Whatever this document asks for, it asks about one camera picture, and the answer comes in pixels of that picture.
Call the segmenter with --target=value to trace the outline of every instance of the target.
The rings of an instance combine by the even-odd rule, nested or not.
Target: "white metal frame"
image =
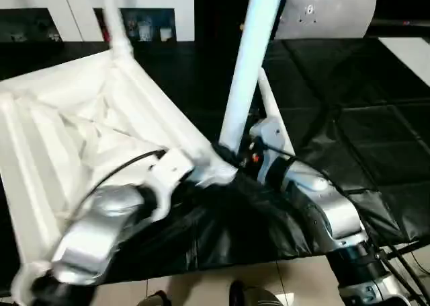
[[[84,41],[103,41],[94,8],[103,0],[68,0]],[[115,0],[119,8],[167,8],[175,12],[178,41],[194,40],[194,0]]]
[[[47,8],[63,41],[82,41],[67,0],[0,0],[0,9],[23,8]]]
[[[257,80],[263,86],[261,93],[267,113],[275,114],[280,119],[282,132],[286,136],[286,148],[292,149],[269,82],[261,68],[280,1],[249,0],[220,135],[220,143],[235,153],[239,150]]]

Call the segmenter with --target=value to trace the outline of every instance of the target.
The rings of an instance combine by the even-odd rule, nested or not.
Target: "cabinet door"
[[[108,40],[103,0],[68,0],[84,41]],[[131,40],[194,40],[194,0],[116,0]]]
[[[67,0],[0,0],[0,42],[82,41]]]

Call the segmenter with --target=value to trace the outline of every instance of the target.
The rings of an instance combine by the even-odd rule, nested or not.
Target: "wrinkled black fabric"
[[[0,45],[0,77],[106,48],[102,43]],[[236,50],[136,44],[134,56],[216,141]],[[428,237],[430,89],[377,40],[271,42],[263,66],[297,155],[349,194],[377,230],[376,239],[406,243]],[[122,246],[107,281],[319,254],[292,199],[242,174],[224,187],[184,184],[173,195],[170,215]],[[7,289],[19,263],[4,197],[0,203],[8,261],[0,285]]]

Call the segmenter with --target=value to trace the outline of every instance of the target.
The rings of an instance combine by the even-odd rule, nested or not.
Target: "black table surface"
[[[88,42],[0,44],[0,79],[106,49],[107,44]],[[134,56],[178,108],[217,141],[236,50],[135,44]],[[263,66],[296,154],[347,191],[378,230],[376,237],[382,243],[428,237],[430,88],[378,40],[274,41]],[[205,203],[185,195],[191,197],[186,204],[174,205],[171,216],[124,247],[108,281],[319,254],[290,206],[271,194],[242,198],[257,189],[248,180],[240,183],[246,187],[237,194],[241,199],[214,189],[204,193]],[[7,291],[19,258],[4,195],[0,205],[0,287]]]

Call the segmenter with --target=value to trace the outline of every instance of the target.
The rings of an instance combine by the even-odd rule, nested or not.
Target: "black cable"
[[[96,183],[96,185],[94,185],[94,187],[81,199],[81,201],[77,205],[76,209],[73,211],[73,214],[72,214],[72,217],[71,217],[71,221],[73,221],[75,219],[75,217],[77,216],[77,214],[81,210],[81,207],[83,206],[83,204],[85,203],[85,201],[92,194],[94,194],[94,192],[99,188],[99,186],[102,185],[106,180],[108,180],[113,175],[117,174],[118,172],[122,171],[124,168],[132,165],[133,163],[136,163],[139,160],[142,160],[144,158],[147,158],[147,157],[153,156],[153,155],[160,155],[160,154],[163,154],[164,152],[165,152],[164,150],[152,150],[152,151],[149,151],[147,153],[143,153],[142,155],[136,156],[135,158],[132,158],[132,159],[126,161],[125,163],[119,165],[117,168],[115,168],[114,170],[112,170],[109,174],[107,174],[100,181],[98,181],[98,183]]]
[[[342,190],[342,188],[337,185],[334,181],[332,181],[332,179],[330,179],[330,177],[327,175],[327,173],[319,170],[318,168],[315,168],[314,166],[312,166],[311,164],[309,164],[307,161],[297,157],[296,155],[292,154],[292,153],[288,153],[287,151],[278,149],[276,147],[273,147],[271,145],[268,145],[267,143],[263,143],[263,145],[270,150],[273,150],[281,155],[287,155],[290,156],[290,158],[295,159],[297,161],[300,161],[301,163],[305,163],[306,165],[309,165],[310,167],[314,168],[317,172],[321,173],[329,182],[332,183],[332,185],[334,185],[334,187],[336,187],[336,189],[339,191],[340,194],[342,194],[344,197],[346,197],[354,206],[355,203],[348,197],[348,195],[346,195],[346,193],[344,193],[344,191]],[[357,208],[357,213],[359,214],[360,219],[366,219],[364,217],[364,215],[362,215],[359,212],[359,209]],[[376,247],[377,250],[379,250],[379,246],[376,243],[376,240],[374,238],[371,237],[370,233],[371,231],[368,230],[367,228],[367,224],[368,222],[363,222],[363,225],[365,227],[365,230],[368,232],[369,238],[372,242],[372,244],[374,244],[374,246]],[[381,233],[378,232],[378,230],[373,227],[373,229],[375,230],[375,232],[383,238],[383,235]],[[384,240],[388,247],[394,252],[394,254],[396,255],[396,257],[399,259],[399,261],[402,263],[402,265],[404,266],[404,268],[406,269],[406,271],[410,274],[411,278],[414,280],[415,284],[417,284],[419,290],[421,291],[421,293],[424,296],[425,301],[427,302],[428,305],[430,305],[430,295],[427,292],[426,288],[424,287],[422,281],[420,280],[420,278],[417,276],[417,274],[414,272],[414,270],[411,268],[411,266],[407,263],[407,261],[402,257],[402,255],[400,253],[398,253],[398,250],[396,249],[396,247],[394,247],[392,244],[388,243],[388,240]],[[388,260],[382,260],[383,263],[387,266],[387,268],[391,271],[391,273],[393,273],[393,275],[397,278],[397,280],[405,287],[405,289],[413,296],[413,298],[415,300],[417,300],[418,303],[424,303],[422,298],[420,298],[420,296],[417,294],[417,292],[415,292],[415,290],[408,284],[408,282],[397,272],[397,270],[394,269],[394,267],[389,263]]]
[[[385,258],[381,258],[382,263],[387,267],[387,269],[396,277],[400,284],[408,291],[411,297],[417,301],[420,306],[427,306],[426,303],[417,292],[412,288],[412,286],[402,277],[402,275],[397,271],[397,269]]]
[[[429,295],[429,292],[427,291],[427,289],[424,287],[423,282],[420,280],[420,278],[417,276],[417,274],[411,268],[411,266],[408,264],[408,262],[403,258],[403,256],[400,253],[398,253],[398,250],[396,249],[396,247],[394,247],[391,243],[388,243],[387,240],[385,240],[385,241],[386,241],[388,247],[390,247],[391,251],[393,251],[394,254],[396,255],[398,261],[400,261],[400,263],[404,266],[406,271],[410,274],[410,276],[412,277],[414,282],[417,284],[417,286],[418,286],[419,290],[421,291],[421,293],[423,294],[426,302],[430,305],[430,295]]]
[[[426,270],[426,269],[425,269],[425,268],[424,268],[424,267],[423,267],[423,266],[418,262],[418,260],[416,259],[416,257],[415,257],[415,255],[414,255],[414,253],[413,253],[413,252],[411,252],[411,254],[412,254],[412,258],[414,258],[415,263],[417,264],[418,268],[420,268],[421,272],[430,276],[430,271]]]

